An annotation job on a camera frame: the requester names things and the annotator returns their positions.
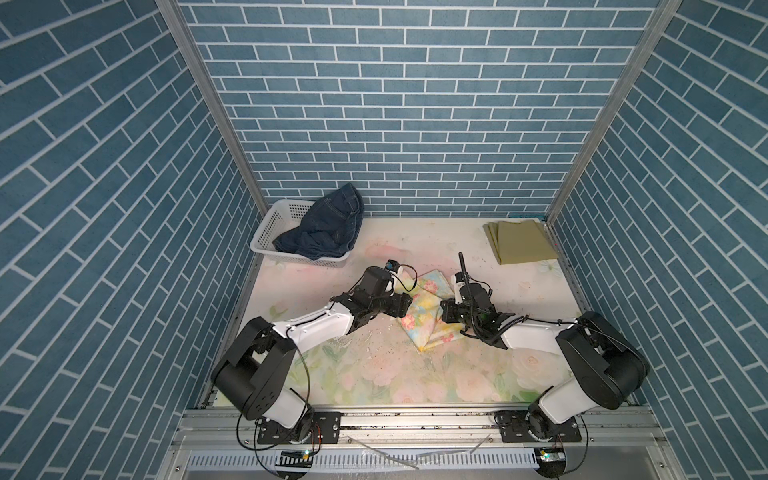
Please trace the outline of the olive green skirt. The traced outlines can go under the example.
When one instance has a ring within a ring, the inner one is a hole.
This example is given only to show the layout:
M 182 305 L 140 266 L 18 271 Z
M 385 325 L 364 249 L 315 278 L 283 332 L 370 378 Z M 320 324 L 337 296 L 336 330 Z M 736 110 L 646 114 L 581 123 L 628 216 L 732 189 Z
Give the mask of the olive green skirt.
M 489 222 L 483 231 L 500 265 L 558 259 L 544 227 L 534 220 Z

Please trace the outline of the blue denim skirt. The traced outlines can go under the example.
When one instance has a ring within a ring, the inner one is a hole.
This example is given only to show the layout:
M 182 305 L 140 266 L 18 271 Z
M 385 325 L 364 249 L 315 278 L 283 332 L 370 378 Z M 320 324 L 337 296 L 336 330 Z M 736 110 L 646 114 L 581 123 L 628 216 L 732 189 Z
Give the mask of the blue denim skirt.
M 340 258 L 354 248 L 364 219 L 364 202 L 347 183 L 315 201 L 297 227 L 278 235 L 277 251 L 309 260 Z

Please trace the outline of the floral pastel skirt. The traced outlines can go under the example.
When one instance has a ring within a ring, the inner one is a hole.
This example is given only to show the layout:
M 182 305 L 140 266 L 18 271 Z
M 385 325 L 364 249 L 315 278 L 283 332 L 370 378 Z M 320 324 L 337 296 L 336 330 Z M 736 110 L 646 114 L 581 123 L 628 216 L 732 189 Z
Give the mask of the floral pastel skirt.
M 441 302 L 453 301 L 455 296 L 442 272 L 434 269 L 415 280 L 402 269 L 399 277 L 395 280 L 395 292 L 406 293 L 412 298 L 400 324 L 419 352 L 463 338 L 461 324 L 443 321 Z

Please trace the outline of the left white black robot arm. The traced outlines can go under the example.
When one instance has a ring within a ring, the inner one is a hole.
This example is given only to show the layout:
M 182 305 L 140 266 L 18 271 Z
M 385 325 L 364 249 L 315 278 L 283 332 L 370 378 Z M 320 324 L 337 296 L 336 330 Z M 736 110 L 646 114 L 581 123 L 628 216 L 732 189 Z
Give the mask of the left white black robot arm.
M 213 368 L 211 381 L 248 421 L 266 419 L 301 439 L 311 428 L 308 395 L 286 387 L 295 358 L 331 340 L 351 334 L 380 314 L 403 318 L 417 284 L 404 284 L 409 265 L 390 260 L 367 268 L 349 290 L 304 316 L 271 323 L 247 322 Z

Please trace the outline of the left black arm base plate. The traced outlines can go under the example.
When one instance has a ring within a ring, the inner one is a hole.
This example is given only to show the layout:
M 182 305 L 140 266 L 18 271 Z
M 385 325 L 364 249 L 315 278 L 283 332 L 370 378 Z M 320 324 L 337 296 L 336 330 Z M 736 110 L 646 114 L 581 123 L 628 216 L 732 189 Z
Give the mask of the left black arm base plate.
M 291 428 L 277 421 L 262 419 L 257 433 L 261 446 L 272 444 L 337 444 L 340 432 L 341 413 L 338 411 L 312 411 L 305 413 Z

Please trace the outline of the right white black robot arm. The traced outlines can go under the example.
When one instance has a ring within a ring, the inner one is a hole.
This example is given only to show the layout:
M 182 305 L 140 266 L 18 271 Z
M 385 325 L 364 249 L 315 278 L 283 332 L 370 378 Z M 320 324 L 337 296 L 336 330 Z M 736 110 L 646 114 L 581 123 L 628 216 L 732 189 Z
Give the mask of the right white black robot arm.
M 572 320 L 501 312 L 482 282 L 465 281 L 441 308 L 444 322 L 461 325 L 463 335 L 488 346 L 537 350 L 564 359 L 571 377 L 546 389 L 525 416 L 529 434 L 540 441 L 554 439 L 576 416 L 593 408 L 618 409 L 650 370 L 645 357 L 597 312 Z

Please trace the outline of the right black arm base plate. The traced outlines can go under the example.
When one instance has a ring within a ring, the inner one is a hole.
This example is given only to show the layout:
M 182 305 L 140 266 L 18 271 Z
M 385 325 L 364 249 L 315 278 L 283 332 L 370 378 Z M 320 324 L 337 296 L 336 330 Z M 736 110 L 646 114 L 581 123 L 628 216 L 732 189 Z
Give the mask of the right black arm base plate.
M 543 413 L 528 410 L 500 410 L 493 415 L 504 443 L 579 443 L 582 435 L 574 418 L 556 424 Z

